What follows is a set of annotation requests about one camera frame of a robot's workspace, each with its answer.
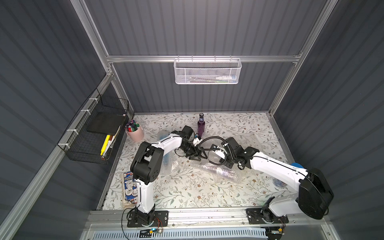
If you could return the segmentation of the dark purple labelled bottle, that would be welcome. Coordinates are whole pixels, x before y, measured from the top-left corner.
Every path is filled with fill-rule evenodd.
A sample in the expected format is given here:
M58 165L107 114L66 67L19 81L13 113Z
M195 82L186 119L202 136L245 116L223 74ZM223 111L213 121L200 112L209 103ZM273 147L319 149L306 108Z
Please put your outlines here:
M205 165L202 167L202 169L208 173L213 174L216 179L222 178L228 181L238 181L238 176L235 171L230 170L226 167Z

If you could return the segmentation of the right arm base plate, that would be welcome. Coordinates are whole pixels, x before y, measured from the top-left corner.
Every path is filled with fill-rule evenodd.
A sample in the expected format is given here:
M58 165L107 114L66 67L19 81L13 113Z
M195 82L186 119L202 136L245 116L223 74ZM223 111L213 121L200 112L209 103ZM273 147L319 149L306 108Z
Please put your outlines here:
M256 224L287 224L289 219L286 215L275 216L270 210L263 210L262 207L246 209L247 218L250 225Z

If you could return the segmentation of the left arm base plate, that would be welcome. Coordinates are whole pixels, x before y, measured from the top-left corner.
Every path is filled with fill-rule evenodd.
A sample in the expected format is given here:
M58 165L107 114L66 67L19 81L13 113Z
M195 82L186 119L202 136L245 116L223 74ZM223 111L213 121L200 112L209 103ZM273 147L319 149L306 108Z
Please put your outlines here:
M134 209L128 213L127 220L128 228L167 227L169 211L151 211L145 214Z

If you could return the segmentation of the blue liquid glass bottle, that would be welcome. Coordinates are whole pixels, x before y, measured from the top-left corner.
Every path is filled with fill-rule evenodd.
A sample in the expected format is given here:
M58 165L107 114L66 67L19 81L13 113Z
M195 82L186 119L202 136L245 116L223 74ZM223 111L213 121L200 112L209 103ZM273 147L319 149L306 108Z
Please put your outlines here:
M162 167L167 169L170 166L170 152L171 150L171 143L170 143L171 137L166 137L163 141L163 147L164 147L164 156L163 156L163 162Z

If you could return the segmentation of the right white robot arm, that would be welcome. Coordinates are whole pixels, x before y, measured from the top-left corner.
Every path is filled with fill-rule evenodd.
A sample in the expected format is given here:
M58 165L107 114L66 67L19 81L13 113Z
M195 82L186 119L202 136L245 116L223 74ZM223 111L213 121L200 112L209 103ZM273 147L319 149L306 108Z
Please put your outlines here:
M320 220L329 212L334 193L319 169L295 167L275 160L256 148L244 149L234 138L222 141L219 146L212 145L208 150L221 158L221 165L228 168L237 165L240 170L249 168L263 172L294 189L292 195L270 197L265 202L258 212L264 222L272 224L283 216L295 214Z

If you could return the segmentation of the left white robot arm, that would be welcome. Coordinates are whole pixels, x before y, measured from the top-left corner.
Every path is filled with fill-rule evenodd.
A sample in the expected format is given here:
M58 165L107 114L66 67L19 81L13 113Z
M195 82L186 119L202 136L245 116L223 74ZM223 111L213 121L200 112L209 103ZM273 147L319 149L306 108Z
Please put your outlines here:
M166 154L180 149L189 160L201 161L208 158L207 154L194 144L193 135L193 129L184 126L181 131L173 131L157 142L140 144L130 168L138 187L138 202L134 208L138 223L149 226L155 218L154 181L160 174Z

